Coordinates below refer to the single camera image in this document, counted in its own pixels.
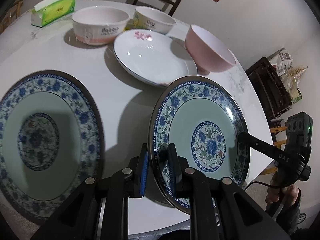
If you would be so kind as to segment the person's right hand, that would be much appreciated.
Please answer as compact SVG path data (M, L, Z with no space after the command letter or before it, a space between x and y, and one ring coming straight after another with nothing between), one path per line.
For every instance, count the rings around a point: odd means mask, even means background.
M276 203L280 200L281 197L286 199L285 205L286 206L293 206L296 200L300 196L300 189L292 184L291 186L285 187L284 189L267 189L267 196L265 202L267 204Z

